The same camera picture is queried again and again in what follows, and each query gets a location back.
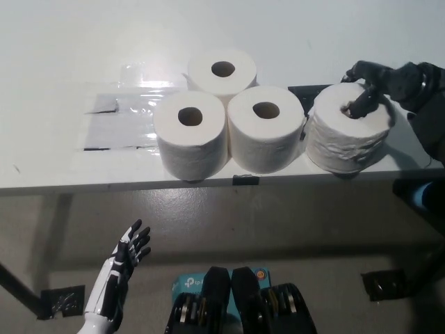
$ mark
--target printed logo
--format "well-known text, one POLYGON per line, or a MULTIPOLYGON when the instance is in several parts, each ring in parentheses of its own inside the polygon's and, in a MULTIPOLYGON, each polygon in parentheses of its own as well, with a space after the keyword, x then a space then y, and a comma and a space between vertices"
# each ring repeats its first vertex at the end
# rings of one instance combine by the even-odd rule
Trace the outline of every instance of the printed logo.
POLYGON ((194 283, 195 283, 195 279, 193 277, 189 277, 189 278, 187 278, 187 282, 185 282, 184 284, 186 285, 186 287, 190 287, 194 283))
POLYGON ((186 287, 191 287, 192 285, 201 285, 204 282, 204 279, 202 280, 195 280, 193 277, 187 278, 187 282, 184 283, 186 287))
POLYGON ((258 280, 265 280, 267 273, 263 269, 257 269, 255 270, 255 276, 258 278, 258 280))

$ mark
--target blue box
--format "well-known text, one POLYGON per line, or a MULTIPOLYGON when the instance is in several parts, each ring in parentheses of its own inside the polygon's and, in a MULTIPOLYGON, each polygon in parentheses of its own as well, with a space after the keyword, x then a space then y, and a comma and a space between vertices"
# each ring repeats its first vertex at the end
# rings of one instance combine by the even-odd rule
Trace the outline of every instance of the blue box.
MULTIPOLYGON (((258 278, 258 283, 260 289, 265 287, 270 287, 270 274, 269 270, 265 267, 262 268, 251 268, 255 276, 258 278)), ((232 277, 232 270, 229 270, 229 275, 232 277)), ((192 294, 200 294, 202 288, 202 281, 204 280, 205 273, 186 273, 180 275, 173 283, 172 286, 172 302, 174 303, 176 298, 182 292, 188 292, 192 294)), ((236 309, 234 295, 232 291, 230 292, 229 305, 227 306, 227 318, 236 318, 241 320, 239 312, 236 309)))

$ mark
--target robotic hand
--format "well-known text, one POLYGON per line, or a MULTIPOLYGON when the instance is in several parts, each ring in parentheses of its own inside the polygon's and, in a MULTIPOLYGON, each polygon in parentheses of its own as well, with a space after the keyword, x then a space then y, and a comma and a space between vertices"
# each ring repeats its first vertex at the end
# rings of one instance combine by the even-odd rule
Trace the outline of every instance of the robotic hand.
POLYGON ((410 124, 423 149, 445 164, 445 70, 429 63, 407 63, 392 69, 359 61, 341 82, 364 79, 365 91, 342 108, 350 118, 375 111, 382 95, 389 95, 414 117, 410 124))
POLYGON ((85 308, 85 324, 78 334, 110 334, 119 329, 128 281, 139 262, 151 251, 150 247, 143 249, 150 241, 150 228, 135 235, 141 225, 138 219, 102 265, 85 308))

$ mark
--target white table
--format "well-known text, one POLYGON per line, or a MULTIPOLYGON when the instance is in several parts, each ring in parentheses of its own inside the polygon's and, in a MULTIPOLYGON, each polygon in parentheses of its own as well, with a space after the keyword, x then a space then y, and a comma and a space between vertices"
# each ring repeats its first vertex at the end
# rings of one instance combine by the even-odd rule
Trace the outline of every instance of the white table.
MULTIPOLYGON (((249 172, 233 160, 188 184, 143 150, 83 152, 85 96, 145 62, 154 81, 184 81, 189 58, 236 47, 257 63, 261 84, 338 82, 360 59, 398 67, 445 66, 445 2, 89 0, 10 1, 0 14, 0 193, 62 193, 232 184, 249 172)), ((359 178, 436 175, 401 118, 388 155, 359 178)), ((260 184, 333 180, 303 154, 260 184)))

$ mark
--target toilet paper roll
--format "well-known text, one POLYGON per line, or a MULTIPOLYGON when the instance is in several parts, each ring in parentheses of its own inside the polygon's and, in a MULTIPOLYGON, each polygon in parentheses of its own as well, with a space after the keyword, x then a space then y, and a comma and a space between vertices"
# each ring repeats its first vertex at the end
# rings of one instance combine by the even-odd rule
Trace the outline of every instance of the toilet paper roll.
POLYGON ((246 88, 257 84, 257 66, 250 56, 239 50, 210 51, 188 63, 189 90, 215 95, 227 106, 246 88))
POLYGON ((366 117, 352 119, 340 108, 364 91, 358 83, 327 87, 314 101, 307 135, 307 156, 320 168, 339 174, 357 173, 377 161, 377 150, 394 125, 384 104, 366 117))
POLYGON ((300 100, 288 90, 244 90, 230 101, 227 116, 230 150, 244 169, 272 173, 296 158, 305 115, 300 100))
POLYGON ((182 92, 159 104, 153 116, 165 168, 181 180, 203 180, 227 162, 223 103, 210 94, 182 92))

